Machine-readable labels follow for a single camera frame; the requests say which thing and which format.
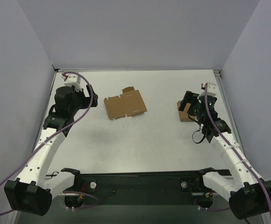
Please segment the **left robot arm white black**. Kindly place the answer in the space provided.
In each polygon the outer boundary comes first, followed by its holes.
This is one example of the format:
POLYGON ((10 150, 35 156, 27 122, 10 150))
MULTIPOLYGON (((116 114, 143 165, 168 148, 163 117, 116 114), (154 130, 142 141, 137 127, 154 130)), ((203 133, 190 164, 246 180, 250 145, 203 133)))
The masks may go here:
POLYGON ((81 109, 89 111, 89 108, 97 106, 98 96, 92 86, 87 85, 86 89, 88 97, 82 88, 74 85, 56 90, 55 103, 44 121, 40 139, 31 158, 24 163, 24 168, 16 179, 8 180, 4 186, 13 210, 43 216, 60 193, 66 189, 76 192, 81 188, 82 181, 78 178, 80 171, 75 169, 62 169, 60 174, 49 181, 45 181, 45 177, 58 148, 76 123, 76 113, 81 109))

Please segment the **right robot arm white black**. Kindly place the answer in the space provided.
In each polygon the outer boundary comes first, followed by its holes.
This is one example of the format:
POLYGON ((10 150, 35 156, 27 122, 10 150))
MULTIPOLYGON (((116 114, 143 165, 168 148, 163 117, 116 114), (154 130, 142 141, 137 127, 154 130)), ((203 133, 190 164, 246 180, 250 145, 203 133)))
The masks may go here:
POLYGON ((236 218, 269 213, 271 219, 271 181, 255 171, 242 153, 230 127, 218 117, 216 101, 215 93, 187 91, 178 108, 201 127, 203 137, 217 150, 233 178, 229 181, 208 168, 202 170, 202 184, 223 197, 236 218))

